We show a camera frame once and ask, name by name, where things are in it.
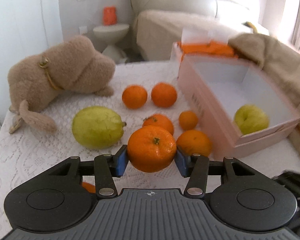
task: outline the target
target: mandarin orange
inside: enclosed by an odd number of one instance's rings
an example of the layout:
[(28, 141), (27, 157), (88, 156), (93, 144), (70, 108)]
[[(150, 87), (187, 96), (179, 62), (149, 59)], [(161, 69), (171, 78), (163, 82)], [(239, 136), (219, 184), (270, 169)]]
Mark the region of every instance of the mandarin orange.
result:
[(82, 182), (81, 186), (88, 190), (88, 192), (90, 193), (96, 192), (96, 187), (88, 182)]
[(122, 101), (129, 109), (142, 107), (148, 98), (146, 89), (139, 85), (128, 86), (122, 93)]
[(158, 107), (170, 107), (177, 101), (176, 89), (167, 83), (156, 84), (151, 91), (151, 99)]
[(199, 153), (208, 157), (212, 150), (212, 143), (208, 136), (197, 130), (185, 131), (179, 136), (176, 143), (187, 155)]
[(143, 172), (157, 172), (168, 167), (176, 151), (176, 141), (171, 133), (154, 125), (136, 130), (127, 146), (131, 164)]
[(168, 117), (163, 114), (153, 114), (150, 117), (144, 119), (142, 127), (147, 125), (160, 126), (162, 128), (165, 128), (172, 135), (174, 133), (173, 123)]
[(179, 116), (179, 124), (184, 131), (192, 130), (198, 124), (198, 117), (192, 111), (182, 112)]

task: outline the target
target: beige blanket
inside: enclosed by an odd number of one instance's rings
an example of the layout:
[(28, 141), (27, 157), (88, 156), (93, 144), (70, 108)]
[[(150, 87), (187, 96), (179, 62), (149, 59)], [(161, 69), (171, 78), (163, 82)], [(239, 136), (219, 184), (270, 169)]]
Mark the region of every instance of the beige blanket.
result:
[[(300, 111), (300, 54), (262, 34), (245, 33), (230, 39), (229, 45), (265, 71)], [(289, 138), (300, 154), (300, 124)]]
[(169, 60), (172, 44), (181, 41), (184, 27), (198, 30), (218, 30), (235, 37), (251, 29), (238, 22), (221, 21), (212, 17), (184, 12), (147, 10), (141, 12), (133, 25), (138, 50), (145, 60)]

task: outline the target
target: cardboard box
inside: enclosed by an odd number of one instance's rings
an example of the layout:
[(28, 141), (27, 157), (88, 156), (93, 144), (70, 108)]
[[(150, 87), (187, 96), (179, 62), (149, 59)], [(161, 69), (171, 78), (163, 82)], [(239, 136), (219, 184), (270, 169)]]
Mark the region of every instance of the cardboard box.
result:
[[(300, 114), (280, 89), (250, 61), (185, 55), (174, 44), (171, 61), (180, 64), (178, 84), (213, 143), (213, 158), (241, 158), (286, 138)], [(267, 129), (243, 135), (235, 112), (255, 104), (269, 116)]]

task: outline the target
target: yellow object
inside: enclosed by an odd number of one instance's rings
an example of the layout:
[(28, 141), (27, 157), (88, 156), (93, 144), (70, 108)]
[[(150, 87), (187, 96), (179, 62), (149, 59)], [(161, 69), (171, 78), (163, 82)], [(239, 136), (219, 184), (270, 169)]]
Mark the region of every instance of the yellow object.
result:
[(244, 135), (269, 127), (268, 116), (255, 105), (241, 106), (234, 115), (234, 121)]
[(74, 138), (82, 146), (90, 149), (105, 149), (123, 135), (120, 115), (103, 106), (91, 106), (79, 111), (72, 122)]
[(251, 22), (246, 22), (246, 24), (253, 30), (253, 33), (258, 33), (258, 29)]

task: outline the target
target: plush toy paw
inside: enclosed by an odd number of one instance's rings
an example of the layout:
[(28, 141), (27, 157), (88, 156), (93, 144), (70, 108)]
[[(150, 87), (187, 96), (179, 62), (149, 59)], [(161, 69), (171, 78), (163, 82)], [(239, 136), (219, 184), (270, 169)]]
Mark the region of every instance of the plush toy paw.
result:
[(20, 103), (19, 111), (24, 122), (30, 126), (50, 134), (57, 131), (57, 125), (51, 117), (46, 116), (45, 114), (29, 111), (28, 101), (23, 100)]
[(9, 111), (12, 112), (12, 113), (18, 113), (18, 110), (15, 109), (13, 106), (9, 107)]
[(12, 126), (9, 129), (9, 133), (12, 134), (16, 130), (18, 130), (21, 127), (22, 123), (23, 123), (22, 117), (19, 114), (15, 115), (12, 119)]
[(110, 97), (114, 94), (114, 90), (112, 87), (106, 86), (105, 88), (94, 93), (99, 97)]

